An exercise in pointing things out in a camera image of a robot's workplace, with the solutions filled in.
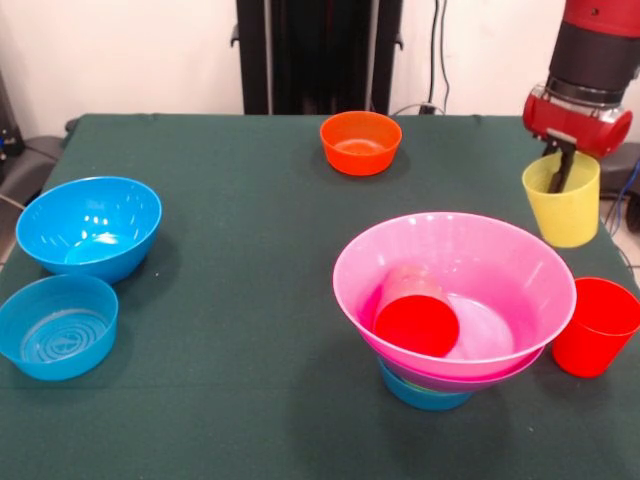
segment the bowl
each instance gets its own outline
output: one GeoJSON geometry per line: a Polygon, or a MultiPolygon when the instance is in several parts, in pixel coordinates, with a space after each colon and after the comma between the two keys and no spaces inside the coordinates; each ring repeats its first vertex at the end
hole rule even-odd
{"type": "Polygon", "coordinates": [[[506,222],[456,212],[406,215],[361,233],[339,255],[333,288],[384,360],[455,380],[514,368],[564,329],[576,303],[571,271],[546,243],[506,222]],[[382,280],[409,262],[429,269],[458,317],[458,341],[444,357],[399,348],[371,331],[382,280]]]}
{"type": "Polygon", "coordinates": [[[391,165],[402,130],[386,115],[343,112],[325,120],[320,138],[333,168],[348,175],[375,175],[391,165]]]}
{"type": "Polygon", "coordinates": [[[20,247],[52,273],[115,283],[140,264],[155,240],[162,204],[129,178],[94,177],[55,187],[20,215],[20,247]]]}
{"type": "Polygon", "coordinates": [[[66,380],[94,368],[116,338],[118,298],[102,280],[48,277],[0,308],[0,353],[39,380],[66,380]]]}
{"type": "Polygon", "coordinates": [[[383,361],[378,360],[378,362],[382,372],[382,380],[389,391],[399,400],[414,408],[431,412],[444,412],[459,407],[473,395],[473,393],[466,392],[436,392],[411,385],[387,368],[383,361]]]}
{"type": "Polygon", "coordinates": [[[505,380],[508,380],[509,378],[523,372],[531,365],[533,365],[533,363],[540,357],[540,355],[542,355],[543,351],[544,347],[539,348],[533,353],[527,355],[520,363],[516,364],[513,368],[510,368],[505,372],[468,379],[455,379],[439,377],[436,375],[426,375],[424,373],[419,373],[415,370],[394,363],[389,359],[385,360],[385,364],[386,367],[398,377],[421,388],[428,388],[430,390],[435,390],[438,392],[477,392],[498,383],[502,383],[505,380]]]}

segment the plastic cup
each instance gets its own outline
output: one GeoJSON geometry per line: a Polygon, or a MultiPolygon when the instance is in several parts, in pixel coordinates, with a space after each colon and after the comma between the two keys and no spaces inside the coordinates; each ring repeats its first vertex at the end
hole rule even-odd
{"type": "Polygon", "coordinates": [[[572,375],[596,377],[640,329],[640,303],[625,288],[602,278],[579,278],[576,289],[576,310],[553,342],[553,358],[572,375]]]}
{"type": "Polygon", "coordinates": [[[442,357],[458,341],[460,325],[442,287],[428,270],[401,265],[382,283],[373,331],[398,347],[442,357]]]}
{"type": "Polygon", "coordinates": [[[600,165],[576,152],[561,193],[547,193],[560,167],[560,154],[539,158],[522,174],[522,183],[542,237],[552,246],[579,247],[598,231],[600,165]]]}

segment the floor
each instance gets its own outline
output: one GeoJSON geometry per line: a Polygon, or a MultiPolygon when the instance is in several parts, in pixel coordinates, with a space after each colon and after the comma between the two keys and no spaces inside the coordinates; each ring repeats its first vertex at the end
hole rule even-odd
{"type": "MultiPolygon", "coordinates": [[[[600,202],[600,214],[603,220],[609,212],[612,204],[613,202],[608,200],[600,202]]],[[[9,257],[9,254],[15,245],[14,230],[19,216],[20,210],[18,208],[0,199],[0,271],[2,271],[4,262],[9,257]]],[[[612,222],[607,223],[607,227],[610,231],[614,230],[611,223],[612,222]]],[[[640,235],[634,235],[627,230],[627,225],[624,222],[624,216],[623,220],[620,222],[620,228],[613,236],[613,241],[627,256],[633,269],[636,283],[640,286],[640,235]]]]}

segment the light blue bowl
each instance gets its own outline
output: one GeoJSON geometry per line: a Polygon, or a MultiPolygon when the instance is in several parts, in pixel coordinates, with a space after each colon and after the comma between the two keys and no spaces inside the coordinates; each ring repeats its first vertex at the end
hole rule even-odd
{"type": "Polygon", "coordinates": [[[53,273],[115,283],[140,264],[155,240],[162,203],[129,178],[94,177],[60,185],[20,216],[20,247],[53,273]]]}
{"type": "Polygon", "coordinates": [[[393,373],[381,359],[378,359],[382,379],[387,388],[399,400],[420,410],[443,412],[459,407],[471,398],[473,392],[445,393],[428,390],[402,380],[393,373]]]}
{"type": "Polygon", "coordinates": [[[91,370],[116,338],[118,297],[84,275],[48,277],[0,308],[0,352],[27,375],[66,380],[91,370]]]}

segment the table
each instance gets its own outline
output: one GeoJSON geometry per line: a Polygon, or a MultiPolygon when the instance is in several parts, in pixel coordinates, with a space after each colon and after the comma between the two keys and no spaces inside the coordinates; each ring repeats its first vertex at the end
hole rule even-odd
{"type": "MultiPolygon", "coordinates": [[[[604,376],[545,355],[448,413],[391,396],[340,312],[333,263],[357,233],[427,210],[537,232],[520,184],[542,146],[518,118],[404,117],[392,167],[325,162],[321,117],[86,116],[48,187],[152,186],[165,217],[116,285],[116,345],[39,383],[0,359],[0,476],[53,479],[638,479],[638,337],[604,376]]],[[[576,276],[635,288],[603,228],[562,251],[576,276]]],[[[46,273],[15,251],[0,299],[46,273]]]]}

